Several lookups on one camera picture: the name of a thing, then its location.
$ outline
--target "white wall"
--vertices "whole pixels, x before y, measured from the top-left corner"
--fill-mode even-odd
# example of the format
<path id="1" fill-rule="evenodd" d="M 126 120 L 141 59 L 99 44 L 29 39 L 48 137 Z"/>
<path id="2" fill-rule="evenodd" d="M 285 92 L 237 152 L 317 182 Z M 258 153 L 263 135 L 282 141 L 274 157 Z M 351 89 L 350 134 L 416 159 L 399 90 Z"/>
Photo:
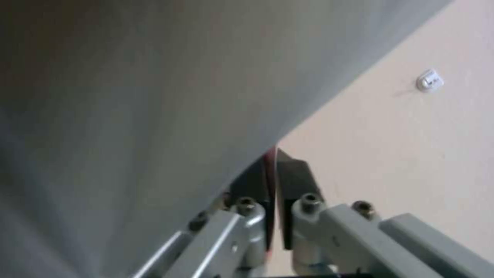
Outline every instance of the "white wall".
<path id="1" fill-rule="evenodd" d="M 435 68 L 446 84 L 421 93 Z M 307 160 L 330 205 L 411 212 L 494 261 L 494 1 L 457 0 L 280 147 Z M 275 242 L 271 275 L 290 273 Z"/>

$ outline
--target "bolt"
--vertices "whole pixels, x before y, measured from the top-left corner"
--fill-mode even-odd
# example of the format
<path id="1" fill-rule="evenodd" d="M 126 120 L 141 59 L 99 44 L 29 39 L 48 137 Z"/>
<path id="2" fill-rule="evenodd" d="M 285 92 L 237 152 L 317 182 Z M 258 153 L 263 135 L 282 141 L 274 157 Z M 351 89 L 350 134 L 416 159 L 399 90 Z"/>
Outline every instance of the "bolt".
<path id="1" fill-rule="evenodd" d="M 202 211 L 189 223 L 189 229 L 193 232 L 198 232 L 206 225 L 208 220 L 207 212 Z"/>
<path id="2" fill-rule="evenodd" d="M 367 201 L 356 201 L 352 204 L 352 209 L 367 220 L 370 220 L 375 215 L 374 206 Z"/>
<path id="3" fill-rule="evenodd" d="M 314 213 L 321 205 L 319 196 L 313 193 L 306 193 L 300 198 L 302 211 L 305 213 Z"/>
<path id="4" fill-rule="evenodd" d="M 236 205 L 237 212 L 242 216 L 247 216 L 255 209 L 255 200 L 250 197 L 242 197 Z"/>

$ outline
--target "gray metal bar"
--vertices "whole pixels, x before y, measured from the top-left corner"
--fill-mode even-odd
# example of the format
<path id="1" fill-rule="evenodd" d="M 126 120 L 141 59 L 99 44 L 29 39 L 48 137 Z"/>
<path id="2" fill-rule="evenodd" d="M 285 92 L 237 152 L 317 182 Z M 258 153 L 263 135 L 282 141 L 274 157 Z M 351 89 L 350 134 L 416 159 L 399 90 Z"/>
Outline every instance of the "gray metal bar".
<path id="1" fill-rule="evenodd" d="M 440 277 L 347 205 L 306 213 L 299 200 L 292 212 L 294 230 L 319 244 L 342 272 L 380 278 Z"/>
<path id="2" fill-rule="evenodd" d="M 231 277 L 247 250 L 248 243 L 248 230 L 244 218 L 220 210 L 178 257 L 164 277 Z"/>
<path id="3" fill-rule="evenodd" d="M 188 232 L 177 231 L 132 275 L 132 278 L 158 277 L 165 273 L 192 238 L 193 236 Z"/>
<path id="4" fill-rule="evenodd" d="M 444 277 L 494 276 L 494 266 L 411 214 L 381 222 L 379 228 Z"/>

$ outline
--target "screw hole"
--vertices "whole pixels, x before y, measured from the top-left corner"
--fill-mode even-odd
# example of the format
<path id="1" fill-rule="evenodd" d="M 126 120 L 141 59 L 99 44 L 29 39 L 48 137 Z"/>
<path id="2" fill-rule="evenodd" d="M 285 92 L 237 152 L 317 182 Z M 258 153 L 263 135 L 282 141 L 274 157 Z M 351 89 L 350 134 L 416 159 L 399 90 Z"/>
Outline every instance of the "screw hole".
<path id="1" fill-rule="evenodd" d="M 242 205 L 251 205 L 251 204 L 252 204 L 252 200 L 251 200 L 250 198 L 242 198 L 242 199 L 240 200 L 240 203 L 241 203 Z"/>
<path id="2" fill-rule="evenodd" d="M 371 205 L 369 203 L 361 202 L 359 203 L 359 209 L 364 211 L 371 210 Z"/>
<path id="3" fill-rule="evenodd" d="M 307 195 L 305 195 L 305 199 L 309 200 L 309 201 L 315 201 L 316 197 L 314 194 L 307 194 Z"/>

